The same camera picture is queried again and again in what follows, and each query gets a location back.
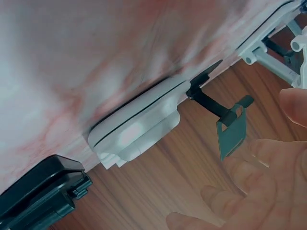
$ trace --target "wood grain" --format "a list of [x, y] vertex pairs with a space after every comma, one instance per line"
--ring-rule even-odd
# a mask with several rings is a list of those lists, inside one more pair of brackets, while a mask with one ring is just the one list
[[[231, 107], [246, 94], [255, 98], [247, 111], [248, 137], [236, 155], [249, 158], [254, 139], [307, 140], [304, 128], [291, 123], [279, 107], [279, 91], [289, 88], [264, 67], [238, 62], [203, 89]], [[221, 224], [203, 203], [200, 190], [213, 185], [238, 193], [218, 158], [217, 117], [193, 101], [179, 106], [181, 121], [170, 134], [122, 168], [89, 172], [94, 184], [77, 209], [54, 230], [166, 230], [170, 212]]]

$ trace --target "black metal bracket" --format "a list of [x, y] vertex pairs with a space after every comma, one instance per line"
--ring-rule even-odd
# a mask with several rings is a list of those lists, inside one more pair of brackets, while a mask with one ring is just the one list
[[231, 155], [246, 138], [245, 109], [254, 102], [254, 99], [246, 95], [231, 109], [228, 109], [202, 92], [200, 87], [209, 79], [209, 73], [221, 62], [222, 60], [218, 61], [195, 77], [191, 81], [191, 88], [186, 92], [186, 95], [220, 118], [216, 122], [216, 129], [220, 157], [223, 160], [225, 157]]

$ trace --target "pink marble surface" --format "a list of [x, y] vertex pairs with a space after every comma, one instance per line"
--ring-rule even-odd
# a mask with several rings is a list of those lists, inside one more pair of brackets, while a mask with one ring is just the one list
[[45, 157], [99, 163], [90, 125], [167, 74], [192, 78], [285, 0], [0, 0], [0, 193]]

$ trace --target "white plastic bracket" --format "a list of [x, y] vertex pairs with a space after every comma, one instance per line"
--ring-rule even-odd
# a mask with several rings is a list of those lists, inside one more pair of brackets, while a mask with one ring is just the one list
[[301, 66], [301, 75], [293, 82], [293, 87], [307, 89], [307, 26], [303, 29], [302, 34], [296, 36], [291, 41], [291, 48], [295, 52], [303, 50], [304, 62]]
[[[301, 1], [289, 2], [280, 7], [262, 26], [260, 26], [237, 50], [238, 55], [248, 64], [260, 63], [276, 75], [287, 81], [295, 88], [307, 88], [307, 29], [303, 35], [294, 18], [300, 13]], [[266, 45], [262, 42], [264, 38], [272, 33], [282, 23], [288, 25], [296, 38], [292, 41], [292, 49], [296, 52], [304, 50], [304, 64], [301, 75], [287, 67], [285, 64], [269, 55]]]

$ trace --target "hand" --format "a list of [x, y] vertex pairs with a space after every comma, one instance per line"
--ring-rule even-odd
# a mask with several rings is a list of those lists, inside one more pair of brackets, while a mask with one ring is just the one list
[[[287, 89], [280, 104], [295, 123], [307, 127], [307, 90]], [[205, 203], [225, 220], [218, 228], [203, 220], [171, 213], [170, 230], [306, 230], [307, 229], [307, 142], [257, 140], [251, 154], [268, 167], [267, 172], [236, 157], [224, 165], [246, 197], [206, 186]]]

